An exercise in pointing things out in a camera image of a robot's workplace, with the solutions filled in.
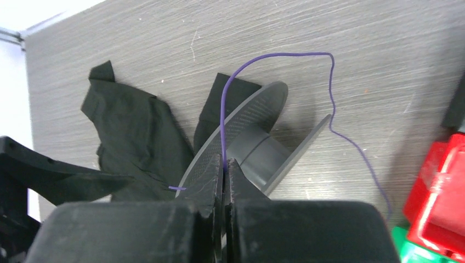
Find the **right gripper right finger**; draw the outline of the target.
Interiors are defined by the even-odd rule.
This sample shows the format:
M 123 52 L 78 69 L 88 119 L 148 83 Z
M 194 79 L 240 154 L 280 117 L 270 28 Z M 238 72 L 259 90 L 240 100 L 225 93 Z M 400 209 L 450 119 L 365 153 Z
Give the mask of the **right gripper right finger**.
M 358 201 L 271 200 L 230 159 L 228 262 L 399 262 L 380 212 Z

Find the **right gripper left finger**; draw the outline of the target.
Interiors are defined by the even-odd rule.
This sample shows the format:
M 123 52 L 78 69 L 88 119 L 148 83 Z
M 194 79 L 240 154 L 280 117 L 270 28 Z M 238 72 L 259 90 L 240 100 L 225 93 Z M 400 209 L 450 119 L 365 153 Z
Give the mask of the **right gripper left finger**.
M 26 262 L 221 262 L 222 179 L 216 155 L 172 201 L 61 205 Z

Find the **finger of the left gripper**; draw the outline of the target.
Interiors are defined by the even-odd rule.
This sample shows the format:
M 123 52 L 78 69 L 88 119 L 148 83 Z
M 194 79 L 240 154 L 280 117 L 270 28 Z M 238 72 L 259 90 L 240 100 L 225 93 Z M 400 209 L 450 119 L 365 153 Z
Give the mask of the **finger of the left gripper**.
M 28 190 L 59 206 L 101 199 L 133 181 L 132 176 L 56 161 L 1 137 L 1 262 L 24 262 L 41 226 L 28 214 Z

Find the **grey plastic cable spool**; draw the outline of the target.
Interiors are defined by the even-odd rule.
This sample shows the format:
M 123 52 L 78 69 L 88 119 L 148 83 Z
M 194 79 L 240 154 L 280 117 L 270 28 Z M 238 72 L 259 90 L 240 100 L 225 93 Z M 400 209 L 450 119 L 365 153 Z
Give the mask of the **grey plastic cable spool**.
M 288 96 L 284 82 L 272 82 L 249 96 L 224 121 L 226 156 L 235 159 L 245 177 L 266 197 L 328 126 L 327 115 L 293 151 L 270 132 Z

